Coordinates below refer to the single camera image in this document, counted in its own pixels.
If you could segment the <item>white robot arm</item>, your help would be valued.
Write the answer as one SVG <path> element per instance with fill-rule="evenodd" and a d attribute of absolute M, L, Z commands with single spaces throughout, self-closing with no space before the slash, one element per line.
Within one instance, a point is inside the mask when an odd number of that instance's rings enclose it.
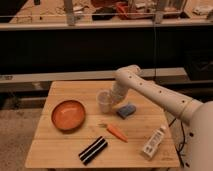
<path fill-rule="evenodd" d="M 142 94 L 189 126 L 183 171 L 213 171 L 213 101 L 201 102 L 140 77 L 137 65 L 115 71 L 110 90 L 112 105 L 123 101 L 129 89 Z"/>

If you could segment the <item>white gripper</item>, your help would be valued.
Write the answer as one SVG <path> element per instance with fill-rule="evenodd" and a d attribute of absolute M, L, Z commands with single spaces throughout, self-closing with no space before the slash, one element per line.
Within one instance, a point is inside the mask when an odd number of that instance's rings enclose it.
<path fill-rule="evenodd" d="M 128 89 L 126 87 L 122 87 L 119 84 L 114 84 L 110 89 L 111 103 L 112 106 L 116 106 L 121 103 L 128 93 Z"/>

